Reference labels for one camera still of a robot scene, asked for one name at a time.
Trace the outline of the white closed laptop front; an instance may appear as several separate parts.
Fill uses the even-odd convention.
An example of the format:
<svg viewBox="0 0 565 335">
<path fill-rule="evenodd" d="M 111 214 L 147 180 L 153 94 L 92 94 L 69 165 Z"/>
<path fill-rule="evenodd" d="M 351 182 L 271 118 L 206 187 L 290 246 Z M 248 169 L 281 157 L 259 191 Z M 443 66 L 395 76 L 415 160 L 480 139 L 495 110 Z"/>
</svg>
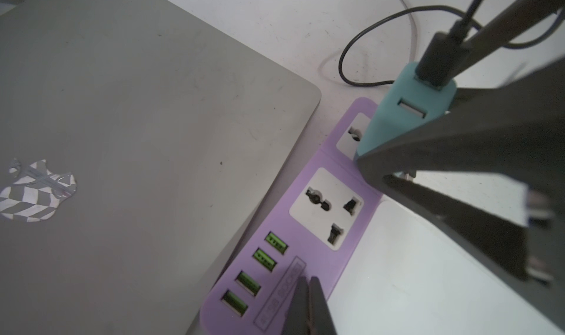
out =
<svg viewBox="0 0 565 335">
<path fill-rule="evenodd" d="M 383 196 L 329 299 L 339 334 L 560 334 L 462 247 Z"/>
</svg>

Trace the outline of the purple power strip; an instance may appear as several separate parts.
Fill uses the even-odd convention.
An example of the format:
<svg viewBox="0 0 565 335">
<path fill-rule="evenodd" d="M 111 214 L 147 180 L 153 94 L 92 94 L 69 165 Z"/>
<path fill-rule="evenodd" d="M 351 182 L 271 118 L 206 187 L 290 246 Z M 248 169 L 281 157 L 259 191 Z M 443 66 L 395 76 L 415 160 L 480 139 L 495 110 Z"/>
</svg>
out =
<svg viewBox="0 0 565 335">
<path fill-rule="evenodd" d="M 353 102 L 234 258 L 200 309 L 207 334 L 281 334 L 301 276 L 328 301 L 382 198 L 354 161 L 376 109 Z"/>
</svg>

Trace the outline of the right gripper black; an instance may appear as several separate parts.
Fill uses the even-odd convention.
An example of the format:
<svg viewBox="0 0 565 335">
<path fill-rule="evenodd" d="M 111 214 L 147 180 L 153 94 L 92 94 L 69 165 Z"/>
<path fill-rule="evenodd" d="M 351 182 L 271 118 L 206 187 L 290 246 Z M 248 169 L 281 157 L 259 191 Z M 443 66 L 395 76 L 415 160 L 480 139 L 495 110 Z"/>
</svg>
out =
<svg viewBox="0 0 565 335">
<path fill-rule="evenodd" d="M 526 225 L 412 181 L 387 175 L 381 190 L 419 214 L 488 271 L 507 284 L 534 280 L 536 308 L 564 329 L 564 175 L 527 172 L 520 178 L 525 195 Z"/>
</svg>

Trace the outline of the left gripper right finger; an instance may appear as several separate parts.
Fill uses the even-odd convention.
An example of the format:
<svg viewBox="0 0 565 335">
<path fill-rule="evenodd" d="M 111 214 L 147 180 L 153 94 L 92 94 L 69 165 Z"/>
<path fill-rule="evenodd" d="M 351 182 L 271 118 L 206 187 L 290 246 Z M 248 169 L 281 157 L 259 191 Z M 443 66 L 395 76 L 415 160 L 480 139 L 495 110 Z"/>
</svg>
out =
<svg viewBox="0 0 565 335">
<path fill-rule="evenodd" d="M 308 326 L 310 335 L 337 335 L 329 306 L 318 277 L 309 281 Z"/>
</svg>

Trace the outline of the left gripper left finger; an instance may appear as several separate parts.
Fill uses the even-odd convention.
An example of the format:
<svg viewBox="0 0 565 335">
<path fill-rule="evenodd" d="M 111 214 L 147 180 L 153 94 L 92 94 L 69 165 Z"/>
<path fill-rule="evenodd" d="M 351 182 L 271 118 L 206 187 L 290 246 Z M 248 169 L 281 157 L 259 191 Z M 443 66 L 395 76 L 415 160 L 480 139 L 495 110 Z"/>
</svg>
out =
<svg viewBox="0 0 565 335">
<path fill-rule="evenodd" d="M 309 288 L 306 277 L 298 278 L 297 286 L 282 328 L 282 335 L 309 334 Z"/>
</svg>

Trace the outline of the teal charger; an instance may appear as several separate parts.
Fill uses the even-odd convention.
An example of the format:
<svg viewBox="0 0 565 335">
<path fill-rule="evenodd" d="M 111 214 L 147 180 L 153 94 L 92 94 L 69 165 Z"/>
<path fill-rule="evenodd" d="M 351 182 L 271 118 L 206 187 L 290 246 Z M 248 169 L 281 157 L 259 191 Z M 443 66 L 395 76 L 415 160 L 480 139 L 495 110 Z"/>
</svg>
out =
<svg viewBox="0 0 565 335">
<path fill-rule="evenodd" d="M 441 89 L 416 77 L 416 62 L 404 67 L 383 101 L 378 105 L 360 143 L 358 157 L 382 144 L 443 116 L 455 97 L 451 80 Z"/>
</svg>

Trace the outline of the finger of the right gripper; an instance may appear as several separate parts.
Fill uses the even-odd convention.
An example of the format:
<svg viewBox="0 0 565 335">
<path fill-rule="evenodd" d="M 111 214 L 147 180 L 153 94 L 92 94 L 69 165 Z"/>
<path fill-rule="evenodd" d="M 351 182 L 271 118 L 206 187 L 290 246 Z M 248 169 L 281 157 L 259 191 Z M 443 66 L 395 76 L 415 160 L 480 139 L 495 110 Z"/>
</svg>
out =
<svg viewBox="0 0 565 335">
<path fill-rule="evenodd" d="M 358 159 L 385 194 L 431 194 L 400 171 L 498 173 L 545 194 L 564 193 L 564 60 L 473 98 Z"/>
</svg>

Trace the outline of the grey closed laptop centre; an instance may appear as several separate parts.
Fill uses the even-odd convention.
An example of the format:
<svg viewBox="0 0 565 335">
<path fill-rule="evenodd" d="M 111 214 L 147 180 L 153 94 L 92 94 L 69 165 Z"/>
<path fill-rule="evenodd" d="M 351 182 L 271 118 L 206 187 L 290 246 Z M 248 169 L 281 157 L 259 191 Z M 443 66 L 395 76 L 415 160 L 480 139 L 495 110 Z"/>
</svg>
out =
<svg viewBox="0 0 565 335">
<path fill-rule="evenodd" d="M 187 332 L 321 96 L 167 0 L 1 16 L 1 332 Z"/>
</svg>

